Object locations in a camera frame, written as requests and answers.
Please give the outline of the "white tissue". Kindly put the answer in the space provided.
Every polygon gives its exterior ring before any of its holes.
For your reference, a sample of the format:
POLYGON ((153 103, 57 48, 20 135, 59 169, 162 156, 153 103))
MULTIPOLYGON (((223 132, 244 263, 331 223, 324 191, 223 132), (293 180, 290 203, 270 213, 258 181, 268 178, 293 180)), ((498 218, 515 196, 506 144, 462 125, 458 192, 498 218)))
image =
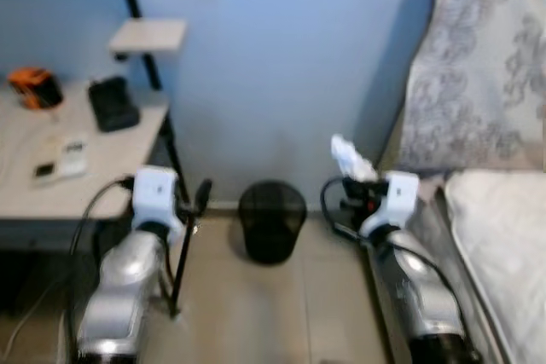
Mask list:
POLYGON ((379 180, 379 174, 372 163, 360 154, 354 143, 342 135, 331 135, 330 150, 342 176, 358 183, 375 183, 379 180))

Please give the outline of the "black mesh waste basket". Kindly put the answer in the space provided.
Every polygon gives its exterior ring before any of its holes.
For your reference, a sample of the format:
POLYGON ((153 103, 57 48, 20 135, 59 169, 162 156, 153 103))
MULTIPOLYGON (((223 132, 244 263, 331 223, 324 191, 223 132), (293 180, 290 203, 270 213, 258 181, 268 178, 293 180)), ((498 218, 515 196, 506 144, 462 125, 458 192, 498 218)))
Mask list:
POLYGON ((281 265, 293 254, 308 208, 303 194, 284 181, 250 185, 238 201, 243 246, 258 265, 281 265))

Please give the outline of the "white remote control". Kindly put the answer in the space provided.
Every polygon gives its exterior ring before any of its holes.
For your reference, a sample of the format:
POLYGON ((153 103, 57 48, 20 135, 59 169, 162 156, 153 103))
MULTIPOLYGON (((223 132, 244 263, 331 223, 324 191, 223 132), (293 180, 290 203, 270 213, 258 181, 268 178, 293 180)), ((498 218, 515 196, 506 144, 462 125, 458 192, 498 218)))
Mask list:
POLYGON ((57 177, 84 176, 87 171, 87 142, 82 137, 67 138, 61 145, 57 161, 57 177))

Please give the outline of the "black pouch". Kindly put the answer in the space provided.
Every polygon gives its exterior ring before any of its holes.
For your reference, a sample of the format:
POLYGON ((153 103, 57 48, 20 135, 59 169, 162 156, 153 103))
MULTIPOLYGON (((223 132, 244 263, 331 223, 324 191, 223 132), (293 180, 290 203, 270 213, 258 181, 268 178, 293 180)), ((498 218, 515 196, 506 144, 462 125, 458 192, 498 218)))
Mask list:
POLYGON ((141 121, 137 104, 126 88, 124 77, 109 77, 92 81, 87 88, 87 99, 95 118, 97 129, 102 133, 131 129, 141 121))

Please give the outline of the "small black device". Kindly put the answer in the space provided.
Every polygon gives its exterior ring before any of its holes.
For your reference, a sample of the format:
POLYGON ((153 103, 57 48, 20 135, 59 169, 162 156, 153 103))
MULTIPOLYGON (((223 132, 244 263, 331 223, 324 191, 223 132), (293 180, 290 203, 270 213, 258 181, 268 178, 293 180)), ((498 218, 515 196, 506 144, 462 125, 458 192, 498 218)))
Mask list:
POLYGON ((32 170, 32 181, 34 183, 48 183, 57 176, 57 165, 55 162, 38 163, 32 170))

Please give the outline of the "white mattress bed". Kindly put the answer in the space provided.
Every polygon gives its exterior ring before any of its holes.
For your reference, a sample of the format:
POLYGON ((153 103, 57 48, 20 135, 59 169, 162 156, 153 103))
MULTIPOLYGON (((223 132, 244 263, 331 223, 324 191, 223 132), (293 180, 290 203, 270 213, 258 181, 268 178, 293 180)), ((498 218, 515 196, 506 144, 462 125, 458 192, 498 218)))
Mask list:
POLYGON ((464 170, 444 195, 506 364, 546 364, 546 177, 464 170))

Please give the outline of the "small light wood shelf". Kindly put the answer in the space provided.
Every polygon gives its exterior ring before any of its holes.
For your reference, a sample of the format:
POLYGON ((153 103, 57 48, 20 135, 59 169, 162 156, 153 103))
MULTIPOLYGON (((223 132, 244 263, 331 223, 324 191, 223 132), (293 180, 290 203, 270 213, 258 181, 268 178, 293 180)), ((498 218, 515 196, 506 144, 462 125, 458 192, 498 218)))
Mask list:
POLYGON ((107 49, 116 56, 177 53, 183 47, 187 30, 186 20, 126 20, 107 42, 107 49))

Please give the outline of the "grey swirl patterned bedding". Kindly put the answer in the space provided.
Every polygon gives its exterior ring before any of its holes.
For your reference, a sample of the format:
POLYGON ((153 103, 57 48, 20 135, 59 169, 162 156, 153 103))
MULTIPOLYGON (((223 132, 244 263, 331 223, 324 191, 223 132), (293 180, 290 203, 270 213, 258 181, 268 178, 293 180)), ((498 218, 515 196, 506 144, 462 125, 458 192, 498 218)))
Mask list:
POLYGON ((398 165, 542 168, 546 0, 433 0, 410 64, 398 165))

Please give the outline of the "orange black gadget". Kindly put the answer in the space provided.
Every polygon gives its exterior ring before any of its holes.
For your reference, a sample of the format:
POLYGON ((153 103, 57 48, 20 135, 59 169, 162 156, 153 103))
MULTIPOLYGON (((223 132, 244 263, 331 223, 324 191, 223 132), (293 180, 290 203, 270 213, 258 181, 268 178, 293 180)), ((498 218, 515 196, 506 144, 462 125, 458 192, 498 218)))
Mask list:
POLYGON ((59 81, 46 68, 16 68, 8 75, 8 83, 20 96, 22 106, 27 110, 51 110, 65 101, 59 81))

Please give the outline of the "light wood desk black frame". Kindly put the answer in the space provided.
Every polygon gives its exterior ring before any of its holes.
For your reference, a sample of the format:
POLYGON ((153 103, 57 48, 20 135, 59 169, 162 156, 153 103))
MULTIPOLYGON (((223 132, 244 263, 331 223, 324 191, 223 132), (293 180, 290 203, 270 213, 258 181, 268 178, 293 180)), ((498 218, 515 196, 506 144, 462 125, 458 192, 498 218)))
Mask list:
MULTIPOLYGON (((145 18, 137 0, 125 0, 129 20, 145 18)), ((0 78, 0 312, 12 305, 30 278, 39 252, 74 254, 79 244, 97 246, 99 224, 113 222, 128 211, 128 200, 107 195, 105 211, 98 211, 98 193, 107 182, 136 173, 147 164, 157 143, 163 143, 171 167, 181 173, 181 162, 169 118, 169 99, 161 91, 156 54, 138 53, 149 86, 133 92, 142 115, 137 126, 102 133, 94 130, 92 107, 87 99, 89 81, 63 84, 65 102, 51 110, 32 111, 16 101, 8 80, 0 78), (87 142, 84 176, 34 183, 38 146, 49 133, 83 133, 87 142)))

